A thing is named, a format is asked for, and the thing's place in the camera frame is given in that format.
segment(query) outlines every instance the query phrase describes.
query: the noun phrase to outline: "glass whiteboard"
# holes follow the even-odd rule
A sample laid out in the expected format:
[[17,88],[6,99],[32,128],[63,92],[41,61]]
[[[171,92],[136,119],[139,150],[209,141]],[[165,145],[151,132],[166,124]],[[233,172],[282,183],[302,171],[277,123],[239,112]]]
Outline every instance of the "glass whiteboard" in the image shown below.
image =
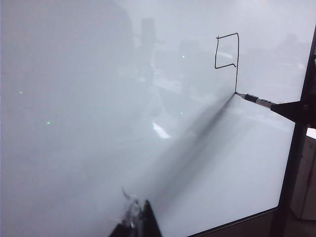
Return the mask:
[[[278,205],[316,2],[3,0],[1,234],[107,236],[121,191],[164,237]],[[218,62],[236,60],[236,39]]]

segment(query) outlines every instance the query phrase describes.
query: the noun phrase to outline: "black marker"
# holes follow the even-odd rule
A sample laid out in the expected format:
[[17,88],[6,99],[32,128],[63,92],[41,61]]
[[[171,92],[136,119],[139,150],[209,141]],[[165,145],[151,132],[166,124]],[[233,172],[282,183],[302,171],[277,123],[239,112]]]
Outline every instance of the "black marker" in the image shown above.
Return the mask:
[[251,101],[253,103],[256,103],[258,105],[261,105],[261,106],[264,106],[268,109],[271,109],[271,105],[276,105],[276,103],[273,103],[269,100],[265,100],[265,99],[261,99],[257,96],[254,96],[254,95],[250,95],[250,94],[241,94],[241,93],[238,93],[238,92],[235,92],[236,95],[239,95],[242,99],[245,99],[245,100],[248,100],[248,101]]

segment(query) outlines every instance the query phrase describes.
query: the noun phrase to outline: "white surface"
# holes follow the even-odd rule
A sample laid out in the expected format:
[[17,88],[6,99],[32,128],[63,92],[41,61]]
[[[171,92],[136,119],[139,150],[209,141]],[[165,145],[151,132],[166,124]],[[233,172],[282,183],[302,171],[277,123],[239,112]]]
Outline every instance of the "white surface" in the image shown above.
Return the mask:
[[[313,0],[3,0],[1,234],[107,236],[121,186],[151,202],[164,237],[277,206],[294,124],[230,99],[235,69],[213,68],[215,37],[239,32],[239,92],[295,101],[315,11]],[[219,59],[236,59],[226,43]]]
[[316,139],[316,129],[308,128],[306,135]]

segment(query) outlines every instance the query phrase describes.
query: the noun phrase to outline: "drawn line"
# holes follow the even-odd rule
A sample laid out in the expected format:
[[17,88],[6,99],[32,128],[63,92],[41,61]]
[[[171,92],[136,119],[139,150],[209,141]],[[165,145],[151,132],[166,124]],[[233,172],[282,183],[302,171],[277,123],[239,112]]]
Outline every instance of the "drawn line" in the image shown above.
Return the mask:
[[[217,67],[216,66],[216,60],[217,60],[217,50],[218,50],[219,39],[222,39],[222,38],[225,38],[225,37],[229,37],[229,36],[233,36],[233,35],[237,35],[237,39],[238,39],[237,66],[234,63],[231,63],[231,64],[227,64],[227,65],[224,65],[224,66]],[[228,67],[228,66],[234,66],[236,68],[236,82],[235,82],[235,92],[236,92],[236,90],[237,90],[237,77],[238,77],[238,63],[239,63],[239,35],[238,35],[238,33],[233,33],[233,34],[229,34],[229,35],[221,36],[221,37],[217,36],[216,38],[217,38],[217,46],[216,46],[216,52],[215,52],[215,69],[224,68],[224,67]]]

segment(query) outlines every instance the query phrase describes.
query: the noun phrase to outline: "whiteboard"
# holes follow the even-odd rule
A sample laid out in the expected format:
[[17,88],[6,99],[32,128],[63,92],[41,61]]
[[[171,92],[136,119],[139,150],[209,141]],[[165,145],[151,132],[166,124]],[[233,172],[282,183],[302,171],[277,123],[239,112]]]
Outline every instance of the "whiteboard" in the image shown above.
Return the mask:
[[[1,234],[107,236],[121,187],[164,237],[278,205],[316,2],[3,0]],[[236,59],[236,41],[219,45]]]

